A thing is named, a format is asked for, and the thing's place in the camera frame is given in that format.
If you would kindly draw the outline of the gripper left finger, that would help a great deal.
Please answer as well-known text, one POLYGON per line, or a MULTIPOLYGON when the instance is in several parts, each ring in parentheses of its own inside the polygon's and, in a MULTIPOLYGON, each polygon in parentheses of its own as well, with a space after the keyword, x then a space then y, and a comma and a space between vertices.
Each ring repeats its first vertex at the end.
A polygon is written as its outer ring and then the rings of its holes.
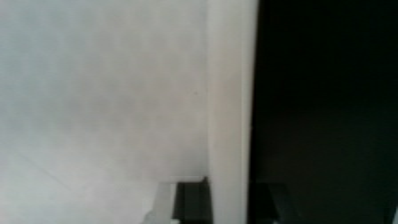
POLYGON ((178 183, 172 218, 179 221, 179 224, 213 224, 208 179, 199 182, 178 183))

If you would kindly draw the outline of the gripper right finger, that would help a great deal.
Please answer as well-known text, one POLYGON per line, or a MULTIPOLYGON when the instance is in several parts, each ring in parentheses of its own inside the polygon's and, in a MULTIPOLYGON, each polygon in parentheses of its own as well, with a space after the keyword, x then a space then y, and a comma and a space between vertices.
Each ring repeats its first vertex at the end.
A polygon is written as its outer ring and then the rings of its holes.
POLYGON ((257 182, 250 189, 250 224, 293 224, 297 210, 286 185, 257 182))

